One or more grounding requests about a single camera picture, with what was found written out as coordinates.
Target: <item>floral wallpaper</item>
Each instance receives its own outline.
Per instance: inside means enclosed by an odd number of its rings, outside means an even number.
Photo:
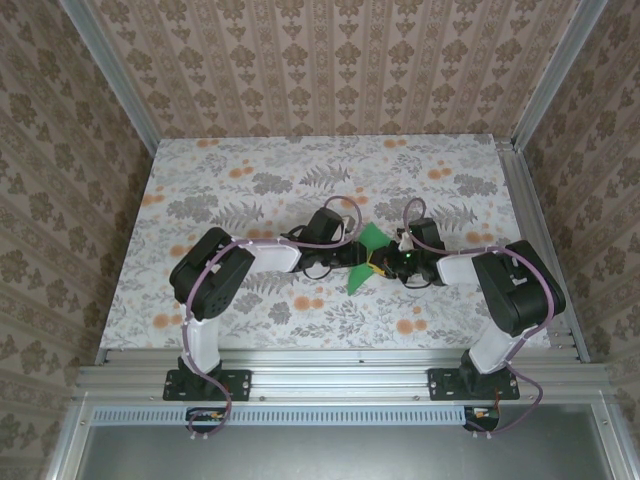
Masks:
[[[0,478],[44,471],[150,163],[58,2],[0,1]]]
[[[450,249],[520,238],[490,135],[163,140],[102,346],[181,346],[183,317],[168,277],[185,253],[214,225],[245,238],[306,225],[332,195],[352,197],[363,221],[389,236],[406,203],[421,196]],[[329,207],[354,215],[346,201]],[[465,348],[491,322],[474,285],[409,290],[374,276],[348,296],[347,276],[249,274],[220,316],[220,346]],[[528,346],[548,345],[542,334]]]
[[[579,0],[91,0],[164,138],[509,136]]]
[[[640,3],[611,0],[526,148],[574,307],[640,446]]]

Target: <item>black wire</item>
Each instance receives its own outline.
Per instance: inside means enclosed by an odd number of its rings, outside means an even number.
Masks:
[[[403,283],[403,285],[404,285],[404,288],[408,288],[409,290],[420,290],[422,288],[430,287],[431,286],[431,282],[425,283],[424,285],[418,285],[417,287],[409,286],[406,283]]]
[[[307,277],[309,280],[322,280],[323,278],[325,278],[327,275],[329,275],[331,273],[331,270],[333,270],[331,268],[331,266],[329,266],[329,270],[326,271],[326,273],[324,273],[322,276],[318,277],[318,278],[313,278],[310,277],[309,274],[307,273],[307,269],[305,268],[302,273],[304,273],[304,276]]]

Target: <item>floral tablecloth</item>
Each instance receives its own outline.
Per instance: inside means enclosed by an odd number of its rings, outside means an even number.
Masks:
[[[490,135],[163,140],[120,275],[102,347],[177,347],[169,273],[212,226],[272,237],[306,224],[331,195],[392,234],[421,196],[450,249],[520,238]],[[348,203],[331,208],[353,213]],[[408,290],[374,276],[347,296],[347,271],[249,275],[221,316],[222,348],[443,348],[491,321],[474,286]],[[538,335],[529,346],[546,347]]]

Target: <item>green plastic piece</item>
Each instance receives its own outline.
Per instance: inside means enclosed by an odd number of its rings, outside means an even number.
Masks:
[[[373,275],[373,270],[366,263],[353,267],[347,281],[347,295],[353,295],[371,275]]]
[[[367,247],[369,252],[373,252],[378,248],[386,247],[391,243],[391,239],[382,230],[376,227],[375,223],[369,223],[364,227],[358,241]]]
[[[367,255],[374,250],[386,247],[391,243],[391,239],[373,223],[368,224],[364,230],[362,230],[358,241],[367,247]],[[347,294],[353,295],[371,275],[373,275],[373,270],[366,263],[353,267],[349,272]]]

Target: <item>black mounting plate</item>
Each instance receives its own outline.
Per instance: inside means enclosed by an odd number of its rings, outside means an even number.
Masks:
[[[479,393],[471,395],[457,368],[431,368],[427,370],[431,400],[494,400],[496,390],[501,400],[518,400],[520,390],[513,373],[506,368],[491,374],[491,381]]]
[[[216,379],[229,391],[234,402],[249,401],[251,393],[251,370],[220,370]],[[164,383],[162,399],[168,402],[218,402],[225,401],[217,388],[205,395],[201,390],[188,388],[185,374],[180,370],[169,370]]]

